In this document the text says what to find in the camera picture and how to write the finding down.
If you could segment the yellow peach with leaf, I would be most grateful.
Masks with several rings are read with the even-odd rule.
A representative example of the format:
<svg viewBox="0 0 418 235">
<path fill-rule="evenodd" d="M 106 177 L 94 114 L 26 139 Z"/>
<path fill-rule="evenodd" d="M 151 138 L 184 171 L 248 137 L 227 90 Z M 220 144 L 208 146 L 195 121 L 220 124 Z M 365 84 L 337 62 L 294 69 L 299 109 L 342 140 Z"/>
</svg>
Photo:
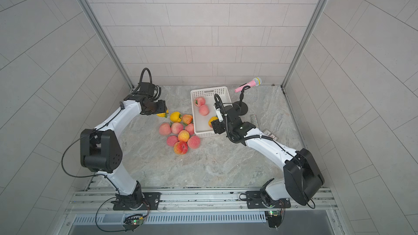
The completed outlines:
<svg viewBox="0 0 418 235">
<path fill-rule="evenodd" d="M 216 121 L 216 120 L 218 120 L 218 117 L 217 116 L 213 116 L 209 121 L 208 121 L 208 125 L 211 127 L 211 128 L 213 128 L 213 126 L 212 126 L 212 122 L 213 121 Z"/>
</svg>

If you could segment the white perforated plastic basket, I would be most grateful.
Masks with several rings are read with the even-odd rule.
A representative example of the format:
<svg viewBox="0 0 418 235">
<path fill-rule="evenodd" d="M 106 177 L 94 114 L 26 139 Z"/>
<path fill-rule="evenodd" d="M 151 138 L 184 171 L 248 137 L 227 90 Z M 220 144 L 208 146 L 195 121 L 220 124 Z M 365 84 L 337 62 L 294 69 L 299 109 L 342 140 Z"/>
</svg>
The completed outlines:
<svg viewBox="0 0 418 235">
<path fill-rule="evenodd" d="M 217 116 L 216 109 L 214 108 L 215 94 L 218 94 L 221 97 L 221 100 L 225 106 L 232 103 L 228 88 L 226 86 L 195 89 L 190 91 L 190 99 L 192 101 L 192 115 L 194 120 L 194 132 L 200 138 L 213 137 L 217 135 L 208 124 L 212 117 Z M 199 113 L 199 107 L 197 107 L 195 102 L 198 97 L 203 97 L 205 99 L 205 104 L 209 109 L 208 115 L 203 116 Z"/>
</svg>

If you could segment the pink peach with leaf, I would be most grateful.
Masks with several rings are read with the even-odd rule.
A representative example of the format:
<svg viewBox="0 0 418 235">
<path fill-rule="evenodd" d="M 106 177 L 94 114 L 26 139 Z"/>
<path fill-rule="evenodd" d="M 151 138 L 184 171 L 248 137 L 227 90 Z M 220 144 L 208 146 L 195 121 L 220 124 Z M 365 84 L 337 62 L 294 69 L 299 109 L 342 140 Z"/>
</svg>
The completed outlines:
<svg viewBox="0 0 418 235">
<path fill-rule="evenodd" d="M 197 97 L 193 103 L 195 106 L 201 107 L 206 104 L 206 100 L 204 97 Z"/>
</svg>

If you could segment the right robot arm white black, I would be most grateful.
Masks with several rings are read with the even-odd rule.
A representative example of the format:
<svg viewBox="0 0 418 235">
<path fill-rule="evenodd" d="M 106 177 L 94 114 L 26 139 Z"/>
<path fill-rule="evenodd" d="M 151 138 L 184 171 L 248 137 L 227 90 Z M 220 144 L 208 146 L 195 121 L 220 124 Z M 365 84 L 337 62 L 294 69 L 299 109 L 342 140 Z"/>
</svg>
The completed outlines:
<svg viewBox="0 0 418 235">
<path fill-rule="evenodd" d="M 216 134 L 226 133 L 232 143 L 260 152 L 282 169 L 283 178 L 272 178 L 260 189 L 259 198 L 266 207 L 274 207 L 287 198 L 302 206 L 316 207 L 312 198 L 324 185 L 324 178 L 309 150 L 288 148 L 255 125 L 243 122 L 238 110 L 234 106 L 225 106 L 218 94 L 214 94 L 214 108 L 218 119 L 211 125 Z"/>
</svg>

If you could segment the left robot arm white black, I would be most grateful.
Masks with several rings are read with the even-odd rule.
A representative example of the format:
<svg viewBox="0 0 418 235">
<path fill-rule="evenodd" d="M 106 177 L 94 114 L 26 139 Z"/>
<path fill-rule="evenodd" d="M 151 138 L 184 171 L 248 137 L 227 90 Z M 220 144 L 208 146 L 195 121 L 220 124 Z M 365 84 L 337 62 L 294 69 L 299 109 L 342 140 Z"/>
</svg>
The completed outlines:
<svg viewBox="0 0 418 235">
<path fill-rule="evenodd" d="M 143 193 L 140 183 L 127 172 L 118 141 L 136 116 L 162 114 L 168 110 L 160 98 L 161 87 L 143 78 L 140 76 L 137 87 L 109 118 L 93 129 L 83 130 L 77 139 L 81 166 L 89 169 L 92 177 L 102 176 L 115 188 L 114 210 L 155 210 L 160 202 L 160 193 Z"/>
</svg>

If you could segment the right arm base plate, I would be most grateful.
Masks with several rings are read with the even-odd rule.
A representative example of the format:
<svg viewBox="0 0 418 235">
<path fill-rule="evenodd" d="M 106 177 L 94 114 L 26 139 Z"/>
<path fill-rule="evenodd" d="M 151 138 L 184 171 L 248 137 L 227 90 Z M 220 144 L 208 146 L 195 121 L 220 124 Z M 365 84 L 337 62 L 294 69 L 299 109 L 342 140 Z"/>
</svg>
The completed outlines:
<svg viewBox="0 0 418 235">
<path fill-rule="evenodd" d="M 290 208 L 291 203 L 288 198 L 273 200 L 264 191 L 246 191 L 243 193 L 244 198 L 239 199 L 247 203 L 249 209 L 281 209 Z"/>
</svg>

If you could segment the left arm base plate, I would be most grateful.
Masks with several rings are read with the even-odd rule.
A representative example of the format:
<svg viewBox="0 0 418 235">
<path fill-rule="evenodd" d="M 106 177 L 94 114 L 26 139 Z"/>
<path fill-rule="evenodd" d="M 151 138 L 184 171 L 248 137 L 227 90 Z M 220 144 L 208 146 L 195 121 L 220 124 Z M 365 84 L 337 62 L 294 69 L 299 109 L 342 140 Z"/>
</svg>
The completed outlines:
<svg viewBox="0 0 418 235">
<path fill-rule="evenodd" d="M 112 199 L 114 211 L 138 211 L 138 210 L 157 210 L 160 203 L 161 193 L 145 192 L 141 195 L 116 195 L 116 199 Z"/>
</svg>

